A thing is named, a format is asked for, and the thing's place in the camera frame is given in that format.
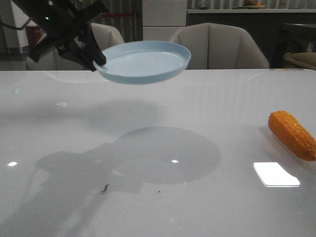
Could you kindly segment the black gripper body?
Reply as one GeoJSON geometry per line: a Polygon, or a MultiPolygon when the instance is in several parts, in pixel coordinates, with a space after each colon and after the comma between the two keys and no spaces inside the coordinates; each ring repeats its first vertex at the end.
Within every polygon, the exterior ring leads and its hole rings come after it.
{"type": "Polygon", "coordinates": [[[92,31],[90,22],[108,12],[100,0],[82,10],[68,0],[15,0],[14,3],[46,34],[30,50],[29,58],[34,62],[60,44],[76,42],[84,49],[84,43],[78,40],[80,31],[92,31]]]}

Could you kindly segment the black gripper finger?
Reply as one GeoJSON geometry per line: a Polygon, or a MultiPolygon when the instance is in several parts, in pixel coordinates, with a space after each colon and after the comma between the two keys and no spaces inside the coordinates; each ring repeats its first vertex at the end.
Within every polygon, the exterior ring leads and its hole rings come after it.
{"type": "Polygon", "coordinates": [[[82,65],[90,71],[96,71],[92,58],[76,42],[68,42],[57,46],[61,58],[82,65]]]}
{"type": "Polygon", "coordinates": [[[99,66],[106,64],[107,59],[99,48],[91,30],[80,31],[78,40],[84,43],[84,51],[92,63],[95,62],[99,66]]]}

